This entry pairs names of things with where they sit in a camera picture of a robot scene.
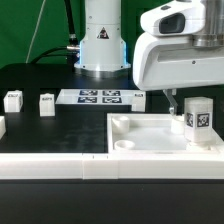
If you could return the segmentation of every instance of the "green wall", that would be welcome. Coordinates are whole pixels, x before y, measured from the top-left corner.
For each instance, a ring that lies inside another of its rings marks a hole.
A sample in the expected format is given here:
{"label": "green wall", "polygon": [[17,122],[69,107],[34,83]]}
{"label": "green wall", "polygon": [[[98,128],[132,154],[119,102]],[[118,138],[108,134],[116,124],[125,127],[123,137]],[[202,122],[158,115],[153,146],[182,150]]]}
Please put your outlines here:
{"label": "green wall", "polygon": [[[0,68],[25,63],[43,0],[0,0]],[[143,12],[167,0],[122,0],[122,37],[132,62],[135,42],[143,32],[139,20]],[[84,0],[71,0],[79,40],[85,34]],[[40,53],[68,44],[68,26],[64,0],[47,0],[30,59]],[[48,58],[41,63],[66,63],[64,58]]]}

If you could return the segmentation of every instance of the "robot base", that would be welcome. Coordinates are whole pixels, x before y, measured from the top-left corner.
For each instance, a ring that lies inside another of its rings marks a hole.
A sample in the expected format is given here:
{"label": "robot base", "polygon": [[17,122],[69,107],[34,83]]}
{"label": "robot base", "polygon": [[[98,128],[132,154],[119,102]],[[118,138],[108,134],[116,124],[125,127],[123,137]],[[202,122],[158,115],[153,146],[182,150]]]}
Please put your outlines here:
{"label": "robot base", "polygon": [[91,71],[91,70],[75,67],[74,71],[78,75],[84,75],[84,76],[88,76],[92,78],[106,79],[106,78],[117,78],[120,76],[126,76],[129,74],[131,69],[129,67],[129,68],[123,68],[116,71]]}

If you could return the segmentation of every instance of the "black tabletop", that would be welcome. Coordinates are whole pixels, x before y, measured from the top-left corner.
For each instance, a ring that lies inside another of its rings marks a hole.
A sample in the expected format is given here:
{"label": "black tabletop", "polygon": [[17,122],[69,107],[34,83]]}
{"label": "black tabletop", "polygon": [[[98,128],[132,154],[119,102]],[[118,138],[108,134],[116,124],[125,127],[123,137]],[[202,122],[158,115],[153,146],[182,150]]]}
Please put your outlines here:
{"label": "black tabletop", "polygon": [[[7,133],[0,140],[5,153],[106,153],[107,113],[128,113],[130,106],[56,105],[56,116],[40,118],[40,94],[61,89],[137,89],[131,74],[113,79],[80,76],[68,65],[12,64],[0,70],[0,115]],[[4,113],[3,98],[9,90],[22,90],[20,113]],[[178,90],[176,99],[183,112],[185,97],[214,99],[213,127],[224,136],[224,89],[219,86]],[[169,102],[162,91],[147,93],[147,113],[168,113]]]}

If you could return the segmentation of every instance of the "small white block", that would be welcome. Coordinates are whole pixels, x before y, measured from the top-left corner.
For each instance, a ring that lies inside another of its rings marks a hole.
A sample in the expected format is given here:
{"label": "small white block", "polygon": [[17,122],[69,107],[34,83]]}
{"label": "small white block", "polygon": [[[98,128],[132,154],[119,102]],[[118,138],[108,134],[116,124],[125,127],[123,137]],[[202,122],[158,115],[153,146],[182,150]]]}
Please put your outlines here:
{"label": "small white block", "polygon": [[55,116],[54,94],[47,93],[40,95],[39,106],[41,117]]}
{"label": "small white block", "polygon": [[23,105],[23,92],[8,91],[4,98],[5,113],[18,113]]}
{"label": "small white block", "polygon": [[143,91],[134,92],[134,96],[132,98],[131,110],[138,112],[145,112],[145,102],[146,102],[145,92]]}
{"label": "small white block", "polygon": [[205,97],[185,99],[185,138],[194,143],[212,138],[213,100]]}
{"label": "small white block", "polygon": [[0,117],[0,139],[5,134],[6,128],[5,128],[5,117]]}

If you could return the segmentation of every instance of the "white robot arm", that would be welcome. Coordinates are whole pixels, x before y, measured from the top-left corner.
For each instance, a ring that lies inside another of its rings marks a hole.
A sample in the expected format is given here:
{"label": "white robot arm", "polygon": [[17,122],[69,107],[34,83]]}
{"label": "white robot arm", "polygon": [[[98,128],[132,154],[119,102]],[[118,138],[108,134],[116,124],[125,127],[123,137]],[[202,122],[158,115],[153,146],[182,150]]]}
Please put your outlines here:
{"label": "white robot arm", "polygon": [[177,0],[143,14],[146,32],[136,43],[133,62],[138,88],[223,84],[223,9],[223,0]]}

